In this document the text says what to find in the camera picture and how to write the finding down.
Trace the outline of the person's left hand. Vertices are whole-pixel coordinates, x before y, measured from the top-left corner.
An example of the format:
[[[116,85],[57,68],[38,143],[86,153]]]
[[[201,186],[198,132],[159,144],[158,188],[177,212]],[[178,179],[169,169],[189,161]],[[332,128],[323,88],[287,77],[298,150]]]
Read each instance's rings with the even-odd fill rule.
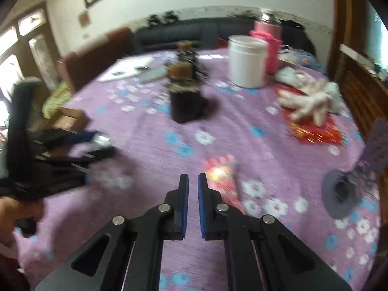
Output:
[[[45,212],[43,200],[34,202],[21,202],[10,197],[1,197],[1,243],[10,246],[13,241],[13,231],[16,221],[24,218],[32,218],[40,221]]]

